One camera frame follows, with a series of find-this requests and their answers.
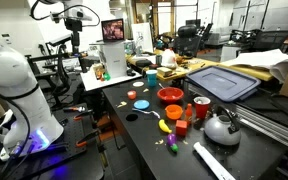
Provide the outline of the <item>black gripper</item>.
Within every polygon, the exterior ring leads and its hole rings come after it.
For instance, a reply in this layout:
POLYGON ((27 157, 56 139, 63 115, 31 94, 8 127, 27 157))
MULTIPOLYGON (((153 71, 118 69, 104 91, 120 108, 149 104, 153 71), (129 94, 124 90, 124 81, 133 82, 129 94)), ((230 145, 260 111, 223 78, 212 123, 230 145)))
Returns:
POLYGON ((74 54, 79 53, 80 37, 79 33, 82 31, 82 22, 80 20, 69 19, 65 20, 65 26, 68 30, 72 31, 71 44, 74 54))

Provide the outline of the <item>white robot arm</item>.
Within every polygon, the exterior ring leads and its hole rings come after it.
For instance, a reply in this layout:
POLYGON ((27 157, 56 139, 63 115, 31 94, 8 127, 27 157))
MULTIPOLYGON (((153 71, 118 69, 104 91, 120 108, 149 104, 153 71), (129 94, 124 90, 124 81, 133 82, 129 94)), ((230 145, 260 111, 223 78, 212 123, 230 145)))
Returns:
POLYGON ((16 121, 2 134, 2 161, 47 149, 64 132, 63 126, 51 113, 43 92, 27 59, 18 51, 0 44, 0 97, 16 121))

